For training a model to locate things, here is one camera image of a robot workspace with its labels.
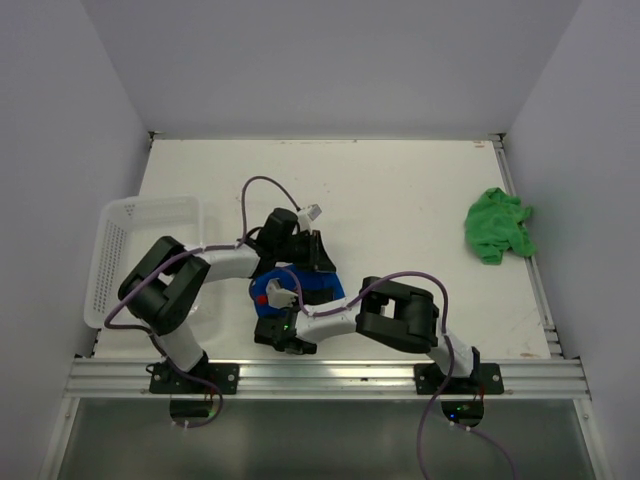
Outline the blue towel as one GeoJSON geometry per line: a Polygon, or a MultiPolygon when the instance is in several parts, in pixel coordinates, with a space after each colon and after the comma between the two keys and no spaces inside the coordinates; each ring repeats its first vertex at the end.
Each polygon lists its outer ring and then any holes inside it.
{"type": "Polygon", "coordinates": [[[336,273],[303,271],[294,265],[288,265],[271,270],[250,283],[249,296],[259,317],[284,317],[290,308],[298,305],[297,300],[294,300],[290,306],[273,307],[269,304],[267,285],[271,280],[276,280],[279,286],[285,290],[297,292],[294,279],[285,270],[292,272],[299,280],[306,305],[319,305],[345,297],[344,289],[336,273]]]}

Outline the green towel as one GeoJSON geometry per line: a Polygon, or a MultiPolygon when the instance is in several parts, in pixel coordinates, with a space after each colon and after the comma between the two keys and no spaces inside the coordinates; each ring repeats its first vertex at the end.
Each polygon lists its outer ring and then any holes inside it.
{"type": "Polygon", "coordinates": [[[499,187],[487,189],[473,203],[464,221],[465,241],[485,265],[500,265],[511,251],[522,258],[537,252],[525,223],[533,208],[499,187]]]}

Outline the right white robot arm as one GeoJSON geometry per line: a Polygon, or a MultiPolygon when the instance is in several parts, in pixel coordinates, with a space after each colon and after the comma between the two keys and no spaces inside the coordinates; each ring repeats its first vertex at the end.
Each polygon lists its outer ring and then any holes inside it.
{"type": "Polygon", "coordinates": [[[335,273],[294,267],[257,277],[249,287],[257,322],[254,342],[278,352],[313,355],[326,339],[358,333],[393,350],[431,358],[457,392],[481,380],[478,350],[446,326],[448,306],[427,290],[367,277],[347,296],[335,273]]]}

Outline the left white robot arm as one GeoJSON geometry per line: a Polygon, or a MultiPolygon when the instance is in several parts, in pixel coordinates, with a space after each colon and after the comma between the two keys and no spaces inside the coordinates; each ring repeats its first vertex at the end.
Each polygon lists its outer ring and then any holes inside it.
{"type": "Polygon", "coordinates": [[[239,246],[202,252],[163,236],[119,287],[119,300],[173,363],[172,379],[185,392],[201,390],[208,379],[206,352],[186,323],[203,284],[249,280],[255,343],[293,354],[313,354],[317,348],[296,337],[287,314],[301,302],[319,305],[345,295],[320,232],[304,225],[301,212],[276,208],[255,232],[239,246]]]}

